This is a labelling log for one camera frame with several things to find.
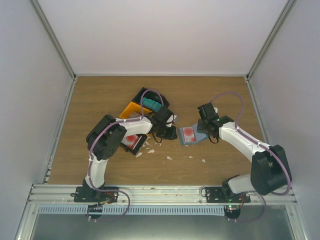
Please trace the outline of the blue leather card holder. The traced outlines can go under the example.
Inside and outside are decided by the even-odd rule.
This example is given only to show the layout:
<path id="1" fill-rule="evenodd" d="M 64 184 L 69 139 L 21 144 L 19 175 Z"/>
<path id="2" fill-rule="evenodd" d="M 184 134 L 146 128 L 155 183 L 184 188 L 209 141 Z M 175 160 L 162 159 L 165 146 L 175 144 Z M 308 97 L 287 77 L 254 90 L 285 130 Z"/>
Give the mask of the blue leather card holder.
<path id="1" fill-rule="evenodd" d="M 208 135 L 197 132 L 198 124 L 180 127 L 178 129 L 180 143 L 183 146 L 194 145 L 208 139 Z"/>

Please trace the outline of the red circle chip card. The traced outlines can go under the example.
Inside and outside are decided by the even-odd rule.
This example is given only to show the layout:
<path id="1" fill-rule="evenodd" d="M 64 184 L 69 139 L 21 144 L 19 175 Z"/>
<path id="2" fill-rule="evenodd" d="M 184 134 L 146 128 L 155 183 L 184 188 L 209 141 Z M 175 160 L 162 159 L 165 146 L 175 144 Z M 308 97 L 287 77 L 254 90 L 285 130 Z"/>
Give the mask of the red circle chip card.
<path id="1" fill-rule="evenodd" d="M 179 134 L 180 134 L 180 140 L 183 145 L 189 145 L 196 142 L 194 129 L 190 126 L 181 127 L 179 129 Z"/>

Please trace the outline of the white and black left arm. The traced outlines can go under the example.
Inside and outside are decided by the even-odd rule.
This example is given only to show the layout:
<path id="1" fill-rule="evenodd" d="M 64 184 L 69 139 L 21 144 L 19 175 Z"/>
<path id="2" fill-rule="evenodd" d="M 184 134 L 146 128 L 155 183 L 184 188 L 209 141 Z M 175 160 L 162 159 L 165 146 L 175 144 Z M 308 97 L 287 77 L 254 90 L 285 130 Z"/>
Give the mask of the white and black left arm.
<path id="1" fill-rule="evenodd" d="M 88 188 L 86 197 L 98 202 L 103 197 L 105 171 L 109 159 L 116 153 L 123 139 L 133 135 L 154 134 L 159 138 L 175 140 L 178 136 L 174 123 L 175 115 L 167 107 L 158 111 L 142 114 L 135 118 L 114 118 L 105 115 L 86 137 L 89 150 L 89 165 L 85 182 Z"/>

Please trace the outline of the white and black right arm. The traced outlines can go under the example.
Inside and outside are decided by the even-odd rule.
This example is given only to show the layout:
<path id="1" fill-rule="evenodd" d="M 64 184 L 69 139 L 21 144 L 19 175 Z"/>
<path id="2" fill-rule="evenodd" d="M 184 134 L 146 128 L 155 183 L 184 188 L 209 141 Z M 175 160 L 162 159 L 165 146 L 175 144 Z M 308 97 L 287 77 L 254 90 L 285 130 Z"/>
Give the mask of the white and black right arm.
<path id="1" fill-rule="evenodd" d="M 212 103 L 197 108 L 200 119 L 197 132 L 225 141 L 242 153 L 251 163 L 250 173 L 236 175 L 222 182 L 221 196 L 228 203 L 240 194 L 256 192 L 286 195 L 291 189 L 292 175 L 284 148 L 269 145 L 241 129 L 229 116 L 219 116 Z"/>

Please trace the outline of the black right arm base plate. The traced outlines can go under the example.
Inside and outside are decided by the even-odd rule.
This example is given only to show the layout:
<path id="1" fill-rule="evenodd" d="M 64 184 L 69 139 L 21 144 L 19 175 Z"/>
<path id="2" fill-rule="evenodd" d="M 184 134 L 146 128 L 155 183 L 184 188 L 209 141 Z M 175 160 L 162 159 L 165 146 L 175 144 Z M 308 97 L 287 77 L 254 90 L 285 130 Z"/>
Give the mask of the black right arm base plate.
<path id="1" fill-rule="evenodd" d="M 251 198 L 246 193 L 225 196 L 222 188 L 217 186 L 206 186 L 201 191 L 201 195 L 206 198 L 207 203 L 242 204 L 250 203 Z"/>

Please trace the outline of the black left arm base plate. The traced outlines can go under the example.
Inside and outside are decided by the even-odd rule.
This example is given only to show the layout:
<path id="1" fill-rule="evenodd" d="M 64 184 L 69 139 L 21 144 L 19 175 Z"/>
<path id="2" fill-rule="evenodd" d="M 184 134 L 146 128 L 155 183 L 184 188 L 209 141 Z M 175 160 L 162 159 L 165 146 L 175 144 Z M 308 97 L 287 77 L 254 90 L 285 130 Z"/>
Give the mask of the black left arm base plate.
<path id="1" fill-rule="evenodd" d="M 103 186 L 102 189 L 107 191 L 97 191 L 88 185 L 78 186 L 70 196 L 73 197 L 76 203 L 111 204 L 118 201 L 118 187 Z"/>

